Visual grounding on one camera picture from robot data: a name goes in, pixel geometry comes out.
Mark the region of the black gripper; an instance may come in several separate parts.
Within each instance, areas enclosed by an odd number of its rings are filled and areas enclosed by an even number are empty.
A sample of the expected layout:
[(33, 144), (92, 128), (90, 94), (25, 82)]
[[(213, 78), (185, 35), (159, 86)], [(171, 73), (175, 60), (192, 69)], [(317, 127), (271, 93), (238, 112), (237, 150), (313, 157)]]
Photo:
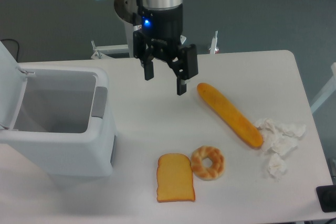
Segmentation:
[(133, 52), (144, 67), (144, 78), (154, 77), (152, 60), (160, 59), (171, 65), (176, 75), (177, 95), (187, 91), (184, 69), (186, 49), (181, 43), (183, 30), (183, 5), (164, 9), (150, 9), (138, 5), (141, 29), (133, 33)]

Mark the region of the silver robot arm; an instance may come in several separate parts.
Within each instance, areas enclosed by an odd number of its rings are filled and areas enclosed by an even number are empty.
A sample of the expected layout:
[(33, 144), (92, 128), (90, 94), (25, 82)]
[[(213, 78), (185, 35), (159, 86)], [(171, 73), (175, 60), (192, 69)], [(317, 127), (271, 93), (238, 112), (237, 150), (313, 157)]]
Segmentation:
[(153, 60), (161, 60), (176, 75), (177, 94), (198, 73), (195, 45), (182, 42), (183, 0), (114, 0), (124, 22), (130, 57), (140, 60), (145, 80), (154, 77)]

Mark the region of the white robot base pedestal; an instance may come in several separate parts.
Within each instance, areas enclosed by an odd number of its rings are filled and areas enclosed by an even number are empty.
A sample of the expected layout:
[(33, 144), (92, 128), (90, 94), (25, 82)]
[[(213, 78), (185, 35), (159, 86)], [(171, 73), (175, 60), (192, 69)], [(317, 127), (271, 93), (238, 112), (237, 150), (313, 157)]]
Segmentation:
[(114, 11), (124, 25), (127, 42), (123, 45), (96, 46), (92, 40), (93, 55), (91, 59), (116, 58), (120, 55), (133, 58), (133, 32), (136, 28), (136, 25), (133, 24), (133, 12), (135, 9), (135, 0), (114, 0)]

